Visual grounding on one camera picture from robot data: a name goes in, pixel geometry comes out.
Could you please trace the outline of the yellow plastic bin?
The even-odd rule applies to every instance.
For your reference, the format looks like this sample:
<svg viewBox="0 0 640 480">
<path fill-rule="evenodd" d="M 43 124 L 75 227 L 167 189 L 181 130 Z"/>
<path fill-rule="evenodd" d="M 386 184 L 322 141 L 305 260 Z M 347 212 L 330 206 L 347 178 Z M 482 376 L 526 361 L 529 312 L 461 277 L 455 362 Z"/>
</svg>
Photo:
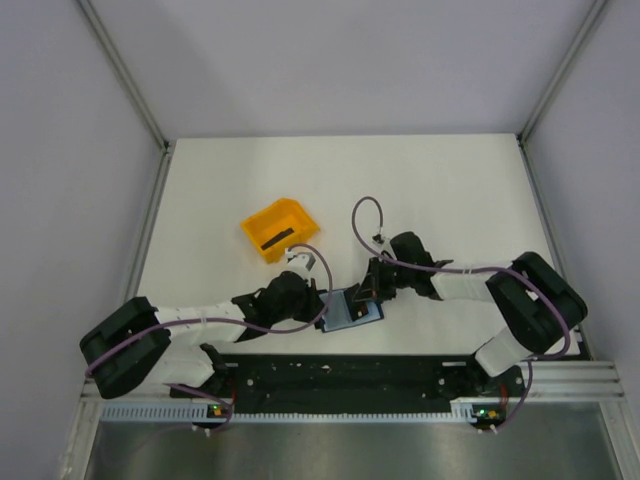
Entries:
<svg viewBox="0 0 640 480">
<path fill-rule="evenodd" d="M 240 223 L 251 245 L 267 263 L 280 260 L 285 250 L 296 243 L 306 243 L 320 231 L 317 222 L 296 200 L 281 198 Z M 294 233 L 273 247 L 262 250 L 261 245 L 282 230 L 292 228 Z"/>
</svg>

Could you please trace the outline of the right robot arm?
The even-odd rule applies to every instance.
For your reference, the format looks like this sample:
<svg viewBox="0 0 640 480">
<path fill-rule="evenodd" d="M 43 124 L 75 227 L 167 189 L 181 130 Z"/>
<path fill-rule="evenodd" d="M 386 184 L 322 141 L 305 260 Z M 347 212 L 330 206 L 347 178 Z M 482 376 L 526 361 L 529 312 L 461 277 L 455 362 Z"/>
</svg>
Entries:
<svg viewBox="0 0 640 480">
<path fill-rule="evenodd" d="M 376 235 L 366 274 L 349 296 L 354 304 L 392 300 L 401 289 L 435 301 L 494 304 L 505 327 L 474 354 L 466 374 L 469 388 L 487 396 L 516 363 L 546 355 L 588 314 L 582 297 L 539 254 L 525 252 L 505 266 L 467 266 L 435 261 L 413 232 L 384 242 Z"/>
</svg>

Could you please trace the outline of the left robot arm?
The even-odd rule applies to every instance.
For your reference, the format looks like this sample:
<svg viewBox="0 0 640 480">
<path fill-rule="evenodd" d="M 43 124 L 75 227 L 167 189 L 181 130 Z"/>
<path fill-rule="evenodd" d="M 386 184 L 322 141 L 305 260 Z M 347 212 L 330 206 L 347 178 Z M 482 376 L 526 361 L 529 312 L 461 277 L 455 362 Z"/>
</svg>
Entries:
<svg viewBox="0 0 640 480">
<path fill-rule="evenodd" d="M 331 292 L 291 271 L 265 288 L 205 307 L 155 307 L 135 297 L 82 338 L 85 375 L 104 399 L 151 385 L 168 387 L 173 397 L 227 394 L 231 375 L 220 346 L 276 335 L 276 324 L 285 320 L 306 329 L 331 300 Z"/>
</svg>

